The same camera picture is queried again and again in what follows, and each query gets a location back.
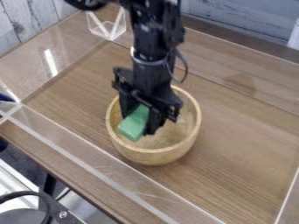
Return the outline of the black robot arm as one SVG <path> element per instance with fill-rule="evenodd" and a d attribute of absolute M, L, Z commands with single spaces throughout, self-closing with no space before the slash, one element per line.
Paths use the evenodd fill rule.
<path fill-rule="evenodd" d="M 119 4 L 130 14 L 134 67 L 114 69 L 112 87 L 118 91 L 123 121 L 119 132 L 131 139 L 152 135 L 167 121 L 175 122 L 183 100 L 172 83 L 184 78 L 174 74 L 175 61 L 186 58 L 178 50 L 184 41 L 182 0 L 64 0 L 82 11 L 98 11 Z"/>

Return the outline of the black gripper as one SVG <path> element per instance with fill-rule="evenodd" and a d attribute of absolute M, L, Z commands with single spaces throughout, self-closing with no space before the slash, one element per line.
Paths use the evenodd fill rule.
<path fill-rule="evenodd" d="M 166 120 L 178 121 L 183 100 L 172 91 L 171 68 L 168 65 L 138 65 L 134 68 L 115 67 L 112 87 L 119 94 L 123 118 L 143 104 L 150 108 L 144 134 L 154 135 Z"/>

